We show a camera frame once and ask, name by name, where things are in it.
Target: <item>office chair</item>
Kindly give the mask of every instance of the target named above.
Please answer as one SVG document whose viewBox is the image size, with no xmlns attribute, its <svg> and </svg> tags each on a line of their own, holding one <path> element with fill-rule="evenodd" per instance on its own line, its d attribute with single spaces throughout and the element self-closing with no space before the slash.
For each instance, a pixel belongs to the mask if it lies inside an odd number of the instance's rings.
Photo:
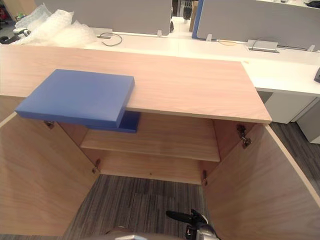
<svg viewBox="0 0 320 240">
<path fill-rule="evenodd" d="M 2 8 L 2 6 L 0 6 L 0 30 L 2 29 L 1 23 L 8 25 L 8 22 L 5 20 L 6 18 L 7 18 L 7 14 Z"/>
</svg>

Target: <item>white desk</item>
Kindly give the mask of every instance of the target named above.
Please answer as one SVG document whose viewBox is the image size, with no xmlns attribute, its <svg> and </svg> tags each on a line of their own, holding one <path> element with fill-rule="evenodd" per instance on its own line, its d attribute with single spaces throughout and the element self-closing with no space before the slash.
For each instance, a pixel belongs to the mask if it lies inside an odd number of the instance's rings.
<svg viewBox="0 0 320 240">
<path fill-rule="evenodd" d="M 320 97 L 320 84 L 313 81 L 320 67 L 320 53 L 293 49 L 279 49 L 280 53 L 250 51 L 244 44 L 232 46 L 219 42 L 207 42 L 191 38 L 189 22 L 173 17 L 174 32 L 157 37 L 120 33 L 119 39 L 98 39 L 87 49 L 167 55 L 182 58 L 219 59 L 241 61 L 253 85 L 258 91 L 274 93 L 265 103 L 275 122 L 288 123 L 305 109 L 316 97 Z"/>
</svg>

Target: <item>desk partition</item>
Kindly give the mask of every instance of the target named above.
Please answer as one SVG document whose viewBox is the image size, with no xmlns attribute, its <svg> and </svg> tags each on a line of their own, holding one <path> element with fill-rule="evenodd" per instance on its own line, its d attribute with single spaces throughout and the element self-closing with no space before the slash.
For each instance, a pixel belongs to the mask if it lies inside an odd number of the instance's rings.
<svg viewBox="0 0 320 240">
<path fill-rule="evenodd" d="M 258 0 L 199 0 L 198 8 L 193 37 L 320 49 L 318 8 Z"/>
<path fill-rule="evenodd" d="M 73 19 L 114 32 L 157 34 L 170 32 L 172 0 L 35 0 L 55 12 L 74 12 Z"/>
</svg>

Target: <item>cable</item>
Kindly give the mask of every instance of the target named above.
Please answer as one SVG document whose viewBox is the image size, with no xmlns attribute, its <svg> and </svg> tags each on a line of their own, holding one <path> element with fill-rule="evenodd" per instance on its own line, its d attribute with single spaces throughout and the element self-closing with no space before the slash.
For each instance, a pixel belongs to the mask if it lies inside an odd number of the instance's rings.
<svg viewBox="0 0 320 240">
<path fill-rule="evenodd" d="M 228 40 L 218 40 L 218 43 L 224 45 L 224 46 L 235 46 L 237 45 L 237 42 L 235 41 L 228 41 Z"/>
<path fill-rule="evenodd" d="M 114 36 L 117 36 L 117 37 L 120 38 L 120 42 L 117 42 L 117 43 L 115 43 L 115 44 L 113 44 L 113 45 L 106 44 L 106 43 L 104 43 L 103 41 L 101 42 L 101 43 L 103 43 L 104 45 L 106 45 L 106 46 L 108 46 L 108 47 L 117 46 L 117 45 L 119 45 L 120 43 L 122 43 L 122 41 L 123 41 L 122 36 L 120 36 L 119 34 L 116 34 L 116 33 L 113 33 L 113 32 L 103 32 L 103 33 L 100 34 L 99 37 L 101 37 L 103 34 L 110 34 L 110 35 L 114 35 Z"/>
</svg>

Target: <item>bubble wrap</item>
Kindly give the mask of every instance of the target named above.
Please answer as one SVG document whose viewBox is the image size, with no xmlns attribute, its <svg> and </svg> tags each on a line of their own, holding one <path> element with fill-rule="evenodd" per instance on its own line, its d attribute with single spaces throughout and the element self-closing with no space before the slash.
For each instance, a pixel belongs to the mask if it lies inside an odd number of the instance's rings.
<svg viewBox="0 0 320 240">
<path fill-rule="evenodd" d="M 58 9 L 54 14 L 49 16 L 44 23 L 31 32 L 29 36 L 20 39 L 13 44 L 22 45 L 30 44 L 33 41 L 49 41 L 61 30 L 71 25 L 73 15 L 73 12 Z"/>
<path fill-rule="evenodd" d="M 15 24 L 15 28 L 24 28 L 24 29 L 29 29 L 30 31 L 34 30 L 34 26 L 32 27 L 33 29 L 28 28 L 28 26 L 33 23 L 33 22 L 38 22 L 38 23 L 43 23 L 48 17 L 50 17 L 52 13 L 48 10 L 46 5 L 43 3 L 40 6 L 38 6 L 30 15 L 25 16 L 22 18 L 20 21 L 18 21 Z"/>
<path fill-rule="evenodd" d="M 96 41 L 94 31 L 85 24 L 75 21 L 55 35 L 47 46 L 80 48 Z"/>
</svg>

